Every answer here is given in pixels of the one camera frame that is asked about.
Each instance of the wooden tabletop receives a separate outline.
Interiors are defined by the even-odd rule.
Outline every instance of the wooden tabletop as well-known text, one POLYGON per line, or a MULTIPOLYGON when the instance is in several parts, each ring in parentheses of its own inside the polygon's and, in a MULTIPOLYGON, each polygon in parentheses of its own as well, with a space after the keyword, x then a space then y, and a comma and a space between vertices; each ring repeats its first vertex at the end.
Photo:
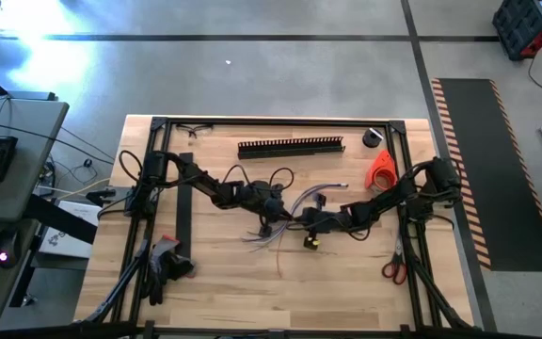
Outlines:
MULTIPOLYGON (((142 157, 146 148, 151 116, 128 116, 120 140, 120 150, 142 157)), ((405 120, 413 164, 435 155, 426 120, 405 120)), ((286 206, 307 188, 323 183, 347 183, 348 188, 327 189, 327 210, 341 204, 366 201, 374 193, 363 187, 364 174, 386 142, 369 149, 361 142, 364 128, 216 125, 198 132, 198 138, 173 128, 169 150, 191 152, 194 161, 215 178, 222 179, 234 164, 242 164, 251 180, 268 181, 280 167, 295 173, 295 182, 283 191, 286 206), (239 141, 343 136, 344 153, 283 158, 237 158, 239 141)), ((403 164, 397 142, 397 162, 403 164)), ((129 171, 137 166, 127 161, 129 171)), ((169 166, 168 178, 177 173, 169 166)), ((230 180, 243 180, 235 170, 230 180)), ((287 183, 286 173, 274 183, 287 183)), ((132 180, 115 164, 112 186, 130 186, 132 180)), ((175 235, 177 190, 161 194, 153 242, 162 234, 175 235)), ((395 210, 384 214, 373 226, 366 241, 358 242, 344 233, 321 234, 319 250, 302 246, 303 231, 286 232, 279 246, 256 250, 241 237, 257 232, 258 217, 242 209, 219 210, 205 195, 194 191, 192 201, 192 259, 197 263, 194 279, 170 282, 162 305, 150 306, 143 299, 139 323, 155 320, 159 327, 200 329, 308 329, 308 330, 398 330, 413 327, 407 284, 395 285, 383 278, 380 269, 392 256, 397 235, 395 210)), ((449 216, 446 211, 438 214, 449 216)), ((102 302, 120 274, 120 263, 129 229, 122 214, 103 217, 93 244, 75 318, 91 314, 102 302)), ((452 227, 446 221, 428 222, 425 234, 438 288, 458 311, 472 323, 470 303, 464 284, 452 227)), ((420 287, 424 321, 430 323, 427 298, 420 287)), ((122 318, 128 318, 133 285, 127 288, 122 318)))

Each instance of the scissors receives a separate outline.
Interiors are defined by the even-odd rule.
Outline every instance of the scissors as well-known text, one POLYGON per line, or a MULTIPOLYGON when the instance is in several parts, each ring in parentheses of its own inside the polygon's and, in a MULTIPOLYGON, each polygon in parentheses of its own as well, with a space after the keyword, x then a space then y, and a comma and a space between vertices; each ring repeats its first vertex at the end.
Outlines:
POLYGON ((385 278, 392 278, 395 284, 404 283, 407 278, 407 267, 403 258, 403 242, 401 242, 400 235, 396 237, 392 260, 382 267, 382 275, 385 278))

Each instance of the orange object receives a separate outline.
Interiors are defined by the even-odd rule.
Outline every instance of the orange object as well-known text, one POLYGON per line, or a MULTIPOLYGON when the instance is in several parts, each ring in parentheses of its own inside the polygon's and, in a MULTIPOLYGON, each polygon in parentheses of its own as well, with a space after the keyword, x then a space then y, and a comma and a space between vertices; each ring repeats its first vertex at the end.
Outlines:
POLYGON ((376 185, 382 190, 387 190, 396 185, 396 167, 394 166, 394 160, 386 150, 380 152, 380 155, 375 159, 374 164, 365 175, 365 188, 371 188, 372 185, 376 185), (380 185, 377 181, 378 178, 384 179, 389 186, 380 185))

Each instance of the concrete floor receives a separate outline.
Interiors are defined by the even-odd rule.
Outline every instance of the concrete floor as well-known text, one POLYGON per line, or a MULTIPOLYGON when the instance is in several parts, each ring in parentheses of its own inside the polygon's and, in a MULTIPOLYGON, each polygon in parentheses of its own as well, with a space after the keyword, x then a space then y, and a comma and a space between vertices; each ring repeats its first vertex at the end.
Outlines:
MULTIPOLYGON (((420 36, 495 35, 490 20, 499 2, 408 2, 420 36)), ((107 153, 115 153, 127 114, 428 118, 408 41, 38 38, 38 34, 73 33, 404 36, 407 25, 398 1, 8 3, 0 12, 0 28, 16 30, 22 39, 0 40, 0 84, 7 89, 55 92, 71 106, 64 126, 107 153), (40 10, 30 10, 33 6, 40 10), (105 133, 95 133, 102 126, 105 133)), ((422 55, 430 78, 496 81, 542 201, 542 138, 536 132, 542 126, 542 91, 527 77, 530 62, 509 61, 494 42, 422 42, 422 55)), ((542 52, 534 74, 542 82, 542 52)), ((64 132, 60 137, 77 143, 64 132)), ((63 145, 55 146, 54 157, 68 167, 85 158, 63 145)), ((96 164, 96 168, 99 178, 110 173, 107 165, 96 164)), ((60 187, 81 186, 67 178, 60 187)), ((542 336, 542 273, 483 272, 483 276, 498 330, 542 336)), ((30 292, 39 302, 7 310, 0 328, 68 323, 81 280, 82 273, 76 271, 37 274, 30 292)), ((470 301, 475 304, 473 294, 470 301)))

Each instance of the black mat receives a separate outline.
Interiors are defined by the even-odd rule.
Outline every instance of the black mat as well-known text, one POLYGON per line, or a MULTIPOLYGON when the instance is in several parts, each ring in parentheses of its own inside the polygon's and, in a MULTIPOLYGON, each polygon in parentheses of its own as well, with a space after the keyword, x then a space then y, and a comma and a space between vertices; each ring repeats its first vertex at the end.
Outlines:
POLYGON ((450 156, 463 164, 463 240, 482 268, 542 271, 542 206, 495 84, 435 79, 432 88, 450 156))

